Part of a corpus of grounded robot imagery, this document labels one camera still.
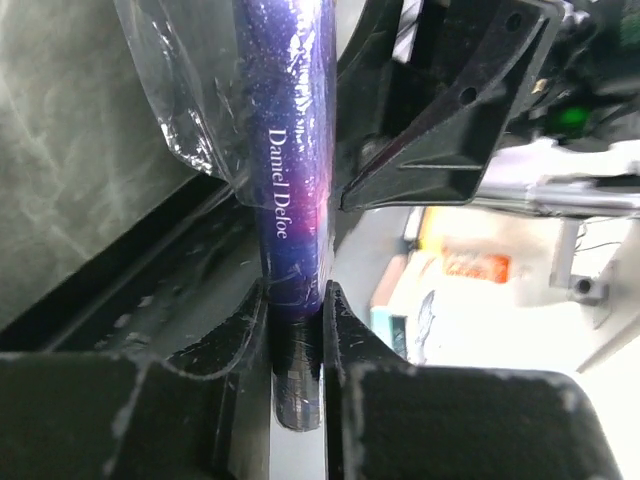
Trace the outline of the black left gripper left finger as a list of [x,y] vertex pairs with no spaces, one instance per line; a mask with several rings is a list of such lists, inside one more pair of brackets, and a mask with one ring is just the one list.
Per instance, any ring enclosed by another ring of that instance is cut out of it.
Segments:
[[5,353],[5,479],[265,479],[267,305],[255,283],[234,314],[162,359]]

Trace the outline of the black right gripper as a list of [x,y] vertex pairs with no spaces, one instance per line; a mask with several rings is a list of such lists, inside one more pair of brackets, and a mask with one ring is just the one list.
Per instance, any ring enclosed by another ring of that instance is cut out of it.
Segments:
[[563,6],[564,19],[558,1],[426,2],[403,63],[393,56],[402,3],[361,4],[338,62],[336,160],[373,155],[342,208],[469,202],[514,117],[502,148],[637,140],[639,3]]

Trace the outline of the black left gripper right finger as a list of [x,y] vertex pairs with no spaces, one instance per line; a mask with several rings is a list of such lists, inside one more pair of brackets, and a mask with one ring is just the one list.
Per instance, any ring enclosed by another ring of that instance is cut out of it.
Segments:
[[331,479],[618,479],[593,405],[549,371],[416,366],[329,282],[323,307]]

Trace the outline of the dark purple Crusoe book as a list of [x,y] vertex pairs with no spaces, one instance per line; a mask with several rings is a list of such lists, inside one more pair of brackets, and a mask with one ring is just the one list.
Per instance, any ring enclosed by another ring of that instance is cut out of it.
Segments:
[[253,208],[272,322],[274,413],[321,422],[313,329],[331,270],[336,128],[331,1],[119,1],[168,149]]

